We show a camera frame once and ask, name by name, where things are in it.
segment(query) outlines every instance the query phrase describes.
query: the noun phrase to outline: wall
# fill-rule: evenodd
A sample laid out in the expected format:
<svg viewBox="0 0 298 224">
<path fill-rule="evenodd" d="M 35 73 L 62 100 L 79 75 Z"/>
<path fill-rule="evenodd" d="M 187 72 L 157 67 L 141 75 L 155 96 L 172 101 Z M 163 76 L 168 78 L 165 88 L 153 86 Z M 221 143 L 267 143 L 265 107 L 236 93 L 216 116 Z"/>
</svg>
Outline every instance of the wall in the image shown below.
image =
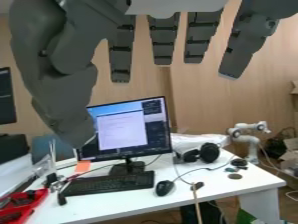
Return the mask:
<svg viewBox="0 0 298 224">
<path fill-rule="evenodd" d="M 205 59 L 184 64 L 187 16 L 183 15 L 172 65 L 173 99 L 180 128 L 191 133 L 225 133 L 237 122 L 267 120 L 277 132 L 293 126 L 290 81 L 298 79 L 298 15 L 283 20 L 237 81 L 219 76 L 240 1 L 227 5 Z"/>
<path fill-rule="evenodd" d="M 0 18 L 0 67 L 12 68 L 12 80 L 18 111 L 18 123 L 0 126 L 0 133 L 26 133 L 31 141 L 34 136 L 50 132 L 31 106 L 31 96 L 23 85 L 16 68 L 11 48 L 10 29 L 7 19 Z M 99 68 L 98 84 L 94 88 L 91 105 L 132 100 L 151 96 L 165 95 L 171 97 L 168 88 L 169 69 L 159 68 L 153 64 L 153 55 L 149 39 L 149 29 L 145 17 L 139 18 L 135 42 L 132 81 L 127 84 L 111 82 L 111 69 L 108 58 L 108 42 L 103 41 L 96 49 L 94 63 Z"/>
</svg>

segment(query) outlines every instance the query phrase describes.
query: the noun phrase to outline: document on screen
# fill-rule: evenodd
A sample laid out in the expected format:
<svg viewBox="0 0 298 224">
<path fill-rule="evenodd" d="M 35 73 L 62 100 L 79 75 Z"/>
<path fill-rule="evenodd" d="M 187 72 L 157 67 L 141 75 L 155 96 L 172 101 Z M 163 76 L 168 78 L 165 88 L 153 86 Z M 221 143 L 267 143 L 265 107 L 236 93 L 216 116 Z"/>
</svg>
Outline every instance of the document on screen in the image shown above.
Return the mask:
<svg viewBox="0 0 298 224">
<path fill-rule="evenodd" d="M 98 117 L 100 150 L 148 145 L 144 112 Z"/>
</svg>

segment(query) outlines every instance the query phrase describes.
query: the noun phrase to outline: desk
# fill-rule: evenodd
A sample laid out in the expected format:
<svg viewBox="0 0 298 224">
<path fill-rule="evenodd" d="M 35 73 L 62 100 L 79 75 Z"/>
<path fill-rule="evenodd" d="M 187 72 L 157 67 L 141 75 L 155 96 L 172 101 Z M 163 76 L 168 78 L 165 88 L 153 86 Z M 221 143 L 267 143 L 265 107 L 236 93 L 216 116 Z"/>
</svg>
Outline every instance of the desk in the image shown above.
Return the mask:
<svg viewBox="0 0 298 224">
<path fill-rule="evenodd" d="M 180 174 L 200 167 L 216 168 L 225 164 L 233 154 L 221 150 L 221 157 L 213 164 L 201 162 L 177 165 Z M 143 157 L 140 160 L 151 162 L 156 156 Z M 116 161 L 92 164 L 92 169 Z M 156 170 L 156 183 L 161 180 L 173 180 L 177 177 L 172 155 L 167 154 L 147 168 Z M 239 196 L 241 207 L 252 215 L 264 220 L 268 224 L 280 224 L 279 208 L 279 187 L 286 185 L 285 181 L 249 164 L 249 170 L 243 170 L 241 180 L 232 180 L 225 173 L 225 167 L 216 171 L 200 170 L 184 178 L 189 182 L 205 182 L 205 187 L 199 191 L 200 201 L 217 200 L 231 196 Z M 110 169 L 95 171 L 87 177 L 107 175 Z M 75 167 L 66 168 L 59 174 L 71 176 Z M 39 189 L 42 181 L 38 180 L 30 189 Z M 175 191 L 165 197 L 155 195 L 155 189 L 126 191 L 107 194 L 94 194 L 86 196 L 68 197 L 68 204 L 59 206 L 56 193 L 51 194 L 43 202 L 36 212 L 28 220 L 28 224 L 55 224 L 55 223 L 92 223 L 122 217 L 128 217 L 159 210 L 180 207 L 195 203 L 191 186 L 181 180 L 176 182 Z"/>
<path fill-rule="evenodd" d="M 31 154 L 0 165 L 0 198 L 34 176 Z"/>
</svg>

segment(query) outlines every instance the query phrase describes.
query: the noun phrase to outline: computer monitor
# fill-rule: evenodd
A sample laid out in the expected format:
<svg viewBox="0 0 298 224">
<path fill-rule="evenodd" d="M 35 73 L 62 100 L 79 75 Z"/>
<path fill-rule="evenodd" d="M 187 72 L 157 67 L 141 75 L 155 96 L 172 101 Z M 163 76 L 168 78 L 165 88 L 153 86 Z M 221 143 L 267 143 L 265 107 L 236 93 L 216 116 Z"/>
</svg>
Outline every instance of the computer monitor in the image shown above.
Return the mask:
<svg viewBox="0 0 298 224">
<path fill-rule="evenodd" d="M 144 162 L 131 158 L 172 152 L 165 97 L 155 97 L 88 107 L 96 139 L 78 149 L 79 160 L 92 162 L 126 159 L 111 174 L 143 172 Z"/>
</svg>

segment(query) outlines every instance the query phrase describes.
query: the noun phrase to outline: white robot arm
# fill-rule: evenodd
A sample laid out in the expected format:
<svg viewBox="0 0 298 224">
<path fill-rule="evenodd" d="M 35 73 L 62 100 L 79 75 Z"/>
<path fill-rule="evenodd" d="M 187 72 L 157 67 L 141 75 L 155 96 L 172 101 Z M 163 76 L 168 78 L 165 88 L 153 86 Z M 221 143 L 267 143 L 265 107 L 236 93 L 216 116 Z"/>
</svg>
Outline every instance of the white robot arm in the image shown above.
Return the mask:
<svg viewBox="0 0 298 224">
<path fill-rule="evenodd" d="M 259 147 L 260 139 L 252 135 L 243 135 L 245 130 L 256 130 L 269 134 L 272 131 L 268 129 L 268 122 L 260 121 L 255 124 L 239 123 L 235 128 L 228 129 L 228 134 L 231 135 L 232 141 L 249 143 L 249 154 L 247 156 L 248 162 L 259 164 Z"/>
<path fill-rule="evenodd" d="M 201 63 L 225 3 L 227 0 L 14 1 L 11 46 L 32 104 L 47 125 L 75 148 L 95 136 L 86 107 L 98 78 L 91 61 L 103 39 L 110 41 L 112 81 L 131 79 L 136 15 L 126 15 L 130 6 L 132 14 L 163 17 L 148 16 L 148 20 L 155 63 L 169 65 L 180 12 L 189 10 L 185 63 Z M 275 33 L 279 20 L 297 11 L 297 0 L 243 1 L 220 73 L 241 76 L 253 53 Z"/>
</svg>

